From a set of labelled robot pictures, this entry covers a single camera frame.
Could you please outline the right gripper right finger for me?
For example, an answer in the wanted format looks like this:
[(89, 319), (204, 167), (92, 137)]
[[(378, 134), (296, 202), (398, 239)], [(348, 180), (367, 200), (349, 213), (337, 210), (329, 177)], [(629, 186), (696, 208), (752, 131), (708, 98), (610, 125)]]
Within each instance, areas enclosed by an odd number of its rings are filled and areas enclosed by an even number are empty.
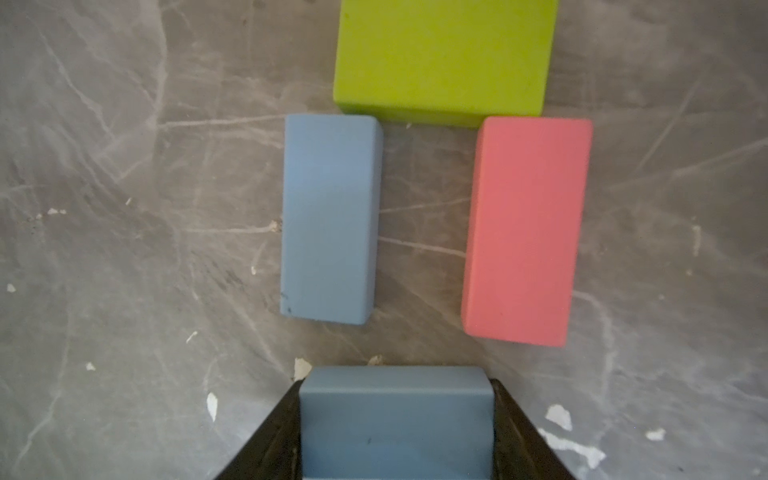
[(498, 379), (494, 390), (494, 480), (575, 480)]

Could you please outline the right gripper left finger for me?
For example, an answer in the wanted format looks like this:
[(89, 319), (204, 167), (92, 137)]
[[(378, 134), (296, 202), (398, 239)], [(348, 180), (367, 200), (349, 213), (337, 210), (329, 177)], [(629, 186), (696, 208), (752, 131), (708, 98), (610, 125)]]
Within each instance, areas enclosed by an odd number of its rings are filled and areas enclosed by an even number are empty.
[(302, 479), (299, 391), (293, 383), (216, 480)]

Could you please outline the light blue block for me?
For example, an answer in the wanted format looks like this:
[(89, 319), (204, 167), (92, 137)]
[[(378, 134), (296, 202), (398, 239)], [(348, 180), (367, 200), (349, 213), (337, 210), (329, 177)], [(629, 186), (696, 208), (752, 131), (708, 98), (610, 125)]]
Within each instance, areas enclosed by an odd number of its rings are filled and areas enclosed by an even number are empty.
[(479, 367), (317, 367), (299, 389), (306, 479), (489, 479), (494, 391)]
[(383, 130), (365, 115), (285, 119), (280, 311), (362, 325), (374, 306)]

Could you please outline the pink block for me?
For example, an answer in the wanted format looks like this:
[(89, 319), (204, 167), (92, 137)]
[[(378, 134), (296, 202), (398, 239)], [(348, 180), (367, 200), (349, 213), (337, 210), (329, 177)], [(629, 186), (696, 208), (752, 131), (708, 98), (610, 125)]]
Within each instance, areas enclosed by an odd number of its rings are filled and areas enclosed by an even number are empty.
[(461, 303), (467, 334), (565, 345), (592, 137), (587, 119), (483, 122)]

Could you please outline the green block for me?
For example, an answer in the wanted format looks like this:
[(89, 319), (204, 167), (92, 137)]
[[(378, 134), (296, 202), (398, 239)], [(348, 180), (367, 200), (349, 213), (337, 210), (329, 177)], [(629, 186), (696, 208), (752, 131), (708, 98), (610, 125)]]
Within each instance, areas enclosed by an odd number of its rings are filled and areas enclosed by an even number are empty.
[(344, 1), (333, 100), (415, 124), (538, 116), (557, 14), (555, 1)]

